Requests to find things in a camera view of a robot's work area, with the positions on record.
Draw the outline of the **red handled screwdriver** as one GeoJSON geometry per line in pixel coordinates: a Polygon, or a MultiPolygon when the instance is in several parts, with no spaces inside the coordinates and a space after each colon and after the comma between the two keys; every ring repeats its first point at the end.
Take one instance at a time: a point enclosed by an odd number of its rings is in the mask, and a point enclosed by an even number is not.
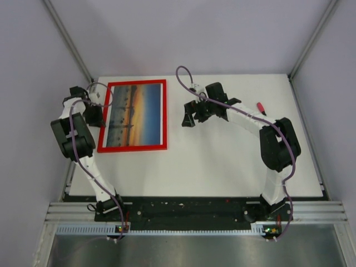
{"type": "Polygon", "coordinates": [[[260,113],[263,114],[264,116],[266,116],[265,108],[264,108],[264,106],[262,105],[262,103],[261,103],[261,102],[258,102],[256,105],[257,105],[257,108],[258,108],[258,110],[260,111],[260,113]]]}

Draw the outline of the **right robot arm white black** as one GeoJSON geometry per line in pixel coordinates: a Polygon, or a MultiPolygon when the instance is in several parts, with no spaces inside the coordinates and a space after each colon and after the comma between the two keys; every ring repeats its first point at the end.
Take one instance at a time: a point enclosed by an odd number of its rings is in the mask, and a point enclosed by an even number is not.
{"type": "Polygon", "coordinates": [[[212,83],[204,89],[193,84],[187,91],[196,99],[184,105],[183,127],[194,127],[216,116],[235,123],[259,139],[260,156],[266,166],[266,180],[260,195],[260,215],[272,220],[290,196],[286,183],[295,174],[301,147],[292,122],[283,117],[273,119],[245,106],[237,98],[228,98],[222,84],[212,83]]]}

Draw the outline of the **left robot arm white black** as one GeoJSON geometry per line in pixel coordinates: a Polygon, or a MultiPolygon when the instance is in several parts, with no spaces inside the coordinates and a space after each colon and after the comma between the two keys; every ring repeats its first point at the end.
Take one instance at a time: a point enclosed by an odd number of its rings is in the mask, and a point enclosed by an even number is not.
{"type": "Polygon", "coordinates": [[[96,144],[89,127],[104,127],[103,105],[98,95],[82,87],[71,87],[70,96],[63,99],[60,117],[51,122],[51,129],[63,156],[79,166],[92,186],[99,215],[108,214],[113,220],[125,217],[126,207],[115,188],[104,179],[97,167],[96,144]]]}

